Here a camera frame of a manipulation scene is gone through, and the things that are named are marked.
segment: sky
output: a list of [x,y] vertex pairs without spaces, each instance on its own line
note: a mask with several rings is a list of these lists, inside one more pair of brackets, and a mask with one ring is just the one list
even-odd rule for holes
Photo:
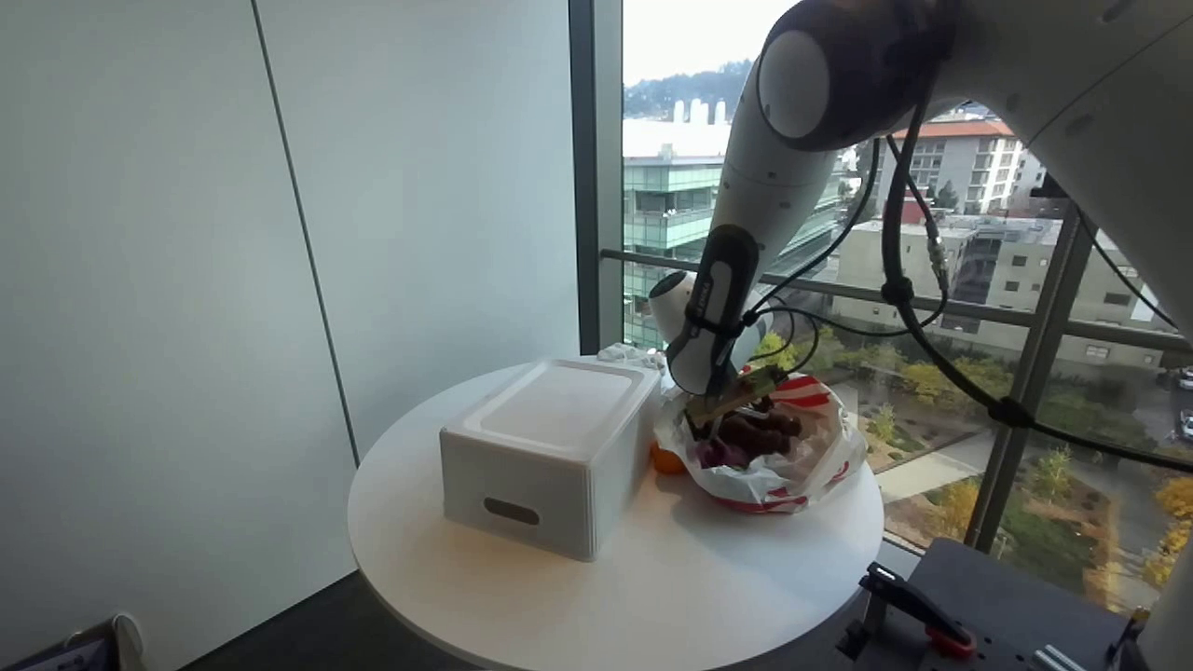
[[627,81],[755,60],[794,0],[623,0]]

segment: white tissue box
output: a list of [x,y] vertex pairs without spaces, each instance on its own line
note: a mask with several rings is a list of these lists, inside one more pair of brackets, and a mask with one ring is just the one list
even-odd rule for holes
[[441,434],[443,514],[573,559],[623,518],[660,374],[542,362]]

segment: white wall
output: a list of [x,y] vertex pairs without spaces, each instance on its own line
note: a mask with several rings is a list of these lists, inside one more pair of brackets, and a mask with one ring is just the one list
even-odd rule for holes
[[0,663],[152,668],[351,571],[351,451],[248,0],[0,4]]
[[363,451],[428,393],[573,353],[567,4],[261,10]]
[[[363,445],[569,353],[567,4],[266,0]],[[351,571],[346,430],[248,0],[0,4],[0,663],[180,668]]]

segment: white round table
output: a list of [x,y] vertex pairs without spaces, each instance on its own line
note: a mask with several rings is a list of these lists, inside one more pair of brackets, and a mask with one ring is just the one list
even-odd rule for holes
[[346,501],[363,573],[434,644],[489,668],[695,671],[779,648],[843,609],[879,552],[868,465],[817,510],[733,514],[646,471],[597,563],[443,518],[441,427],[511,383],[499,371],[398,418]]

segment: gray floor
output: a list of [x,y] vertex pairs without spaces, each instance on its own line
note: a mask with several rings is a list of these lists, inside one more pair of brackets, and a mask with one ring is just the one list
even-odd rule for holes
[[[914,555],[889,547],[879,563],[909,571]],[[733,671],[835,671],[852,668],[835,644],[845,622],[861,613],[861,602],[852,602],[814,634],[738,663]],[[251,629],[248,638],[215,648],[212,655],[189,663],[189,671],[466,671],[469,663],[427,644],[410,634],[366,584],[363,573],[345,579],[341,584],[301,602],[281,619]]]

